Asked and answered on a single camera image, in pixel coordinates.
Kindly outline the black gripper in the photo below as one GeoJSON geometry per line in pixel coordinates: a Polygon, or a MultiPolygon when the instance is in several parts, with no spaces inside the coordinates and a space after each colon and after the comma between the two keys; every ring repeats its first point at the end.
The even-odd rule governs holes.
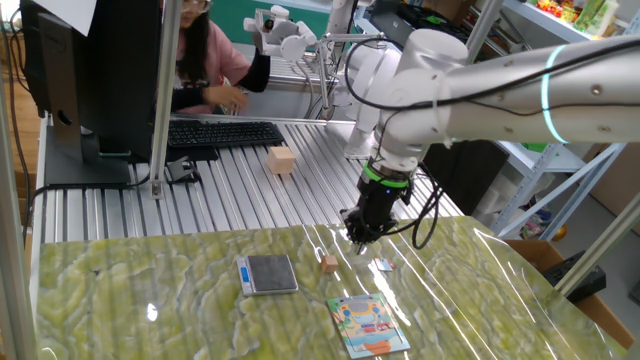
{"type": "Polygon", "coordinates": [[[357,184],[360,198],[357,206],[342,209],[342,218],[347,235],[353,244],[355,253],[363,253],[366,249],[366,240],[377,241],[386,236],[397,221],[390,218],[394,203],[409,190],[409,182],[393,181],[364,181],[360,179],[357,184]],[[378,224],[366,223],[364,220],[387,220],[378,224]]]}

